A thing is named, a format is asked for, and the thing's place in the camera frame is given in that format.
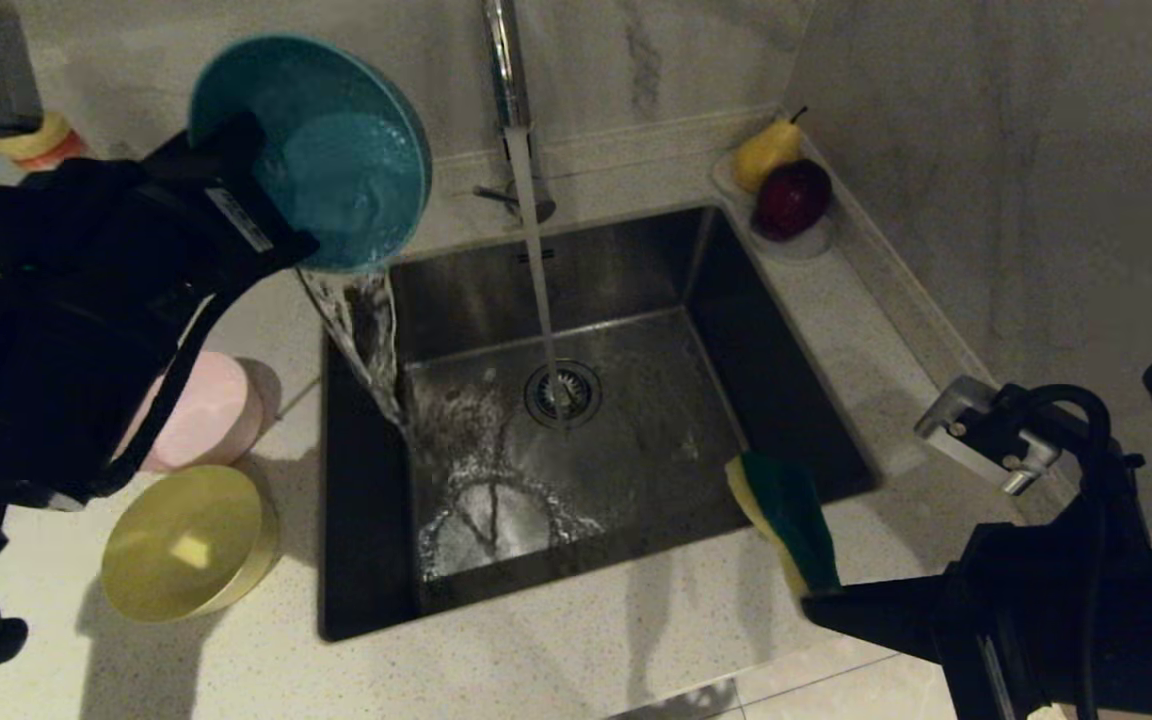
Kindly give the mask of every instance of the speckled countertop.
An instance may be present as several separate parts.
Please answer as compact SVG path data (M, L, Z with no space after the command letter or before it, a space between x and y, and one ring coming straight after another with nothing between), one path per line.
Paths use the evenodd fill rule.
M737 120L675 127L646 138L655 145L608 136L596 152L554 150L559 214L550 232L718 200L708 169L714 147L745 131L748 120ZM614 160L626 143L669 151L626 165ZM511 234L498 205L468 192L491 172L488 158L438 164L407 252ZM759 255L758 265L881 475L877 491L826 507L846 582L940 571L978 521L1018 520L986 484L916 441L910 427L937 388L838 250L801 264ZM801 617L771 547L746 529L362 638L320 641L320 342L314 310L288 273L244 296L209 341L247 357L278 407L241 464L273 488L285 554L232 609L135 626L101 597L105 538L151 475L79 514L10 511L0 606L25 619L31 637L0 667L0 719L606 717L836 638Z

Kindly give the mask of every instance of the marble wall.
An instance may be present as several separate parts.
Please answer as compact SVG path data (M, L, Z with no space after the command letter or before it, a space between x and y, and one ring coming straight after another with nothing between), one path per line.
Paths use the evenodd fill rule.
M1152 3L820 0L785 101L996 377L1105 397L1152 525Z
M516 0L545 141L780 100L814 0ZM183 126L230 41L313 37L365 59L420 113L434 156L495 150L479 0L15 0L41 97L104 158ZM0 182L18 177L0 160Z

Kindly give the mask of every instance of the cable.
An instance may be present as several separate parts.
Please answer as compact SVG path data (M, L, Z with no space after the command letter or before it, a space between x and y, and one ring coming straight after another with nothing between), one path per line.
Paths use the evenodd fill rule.
M127 487L127 483L131 482L132 475L141 468L141 462L145 461L150 448L154 446L154 440L159 437L162 425L172 416L180 399L180 392L184 391L189 373L192 372L194 363L198 359L198 353L202 351L202 343L207 340L207 333L211 332L212 327L215 327L220 316L225 314L225 310L228 310L234 301L242 297L248 288L256 285L257 279L259 278L250 278L229 290L215 293L207 300L207 304L198 310L192 327L185 333L184 340L180 341L177 354L175 354L172 365L168 366L168 372L162 376L162 384L154 395L154 401L150 404L150 411L145 415L145 419L141 420L141 427L136 430L131 441L123 448L123 454L111 461L101 470L100 477L91 484L93 495L114 495L115 492Z
M1070 386L1070 384L1052 384L1033 388L1021 399L1018 410L1020 423L1039 407L1052 406L1055 402L1069 402L1077 406L1087 416L1087 448L1078 456L1083 470L1085 493L1092 511L1091 558L1087 567L1087 586L1083 594L1083 616L1079 620L1079 694L1078 720L1097 720L1100 712L1096 707L1096 670L1093 666L1096 649L1096 609L1100 601L1101 570L1105 566L1105 495L1101 491L1100 471L1102 462L1111 454L1111 411L1105 402L1092 391Z
M1092 564L1087 568L1087 588L1083 598L1083 619L1079 623L1079 694L1078 720L1097 720L1096 682L1092 666L1096 649L1096 609L1100 601L1101 569L1105 566L1105 505L1097 502L1092 509Z

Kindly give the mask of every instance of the drain strainer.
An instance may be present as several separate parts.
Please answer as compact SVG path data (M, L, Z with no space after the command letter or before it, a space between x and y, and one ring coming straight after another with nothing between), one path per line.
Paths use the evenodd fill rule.
M524 404L526 404L526 414L530 414L532 419L548 429L576 429L598 414L598 406L602 403L602 384L598 381L594 370L581 365L576 361L560 359L558 362L558 381L562 384L562 388L566 391L563 395L567 397L561 423L558 418L558 401L556 393L554 393L556 387L550 380L550 366L540 365L526 379Z

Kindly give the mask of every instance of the bowl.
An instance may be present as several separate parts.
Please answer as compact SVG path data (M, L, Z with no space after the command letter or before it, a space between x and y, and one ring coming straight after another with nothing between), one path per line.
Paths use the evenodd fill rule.
M237 601L274 562L278 516L247 475L191 468L152 484L109 533L101 588L142 623L169 623Z
M302 268L376 270L411 240L433 177L429 143L416 111L377 69L311 38L253 37L202 73L189 141L242 111L265 131L256 182L294 229L320 243Z

